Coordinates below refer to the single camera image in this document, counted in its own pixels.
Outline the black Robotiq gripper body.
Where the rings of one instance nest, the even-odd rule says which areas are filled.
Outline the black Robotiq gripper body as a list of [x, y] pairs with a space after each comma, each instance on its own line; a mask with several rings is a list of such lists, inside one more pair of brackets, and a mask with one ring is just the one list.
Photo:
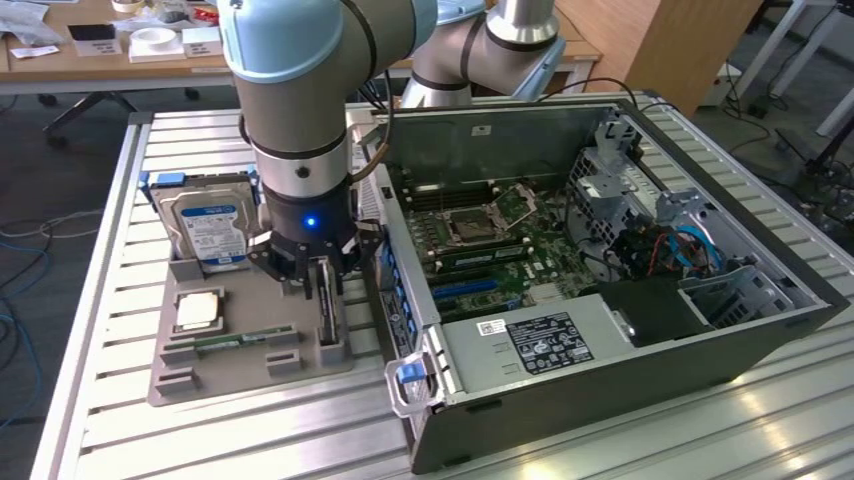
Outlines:
[[271, 244], [287, 259], [328, 256], [345, 258], [345, 244], [356, 234], [351, 188], [336, 187], [315, 197], [291, 197], [264, 190]]

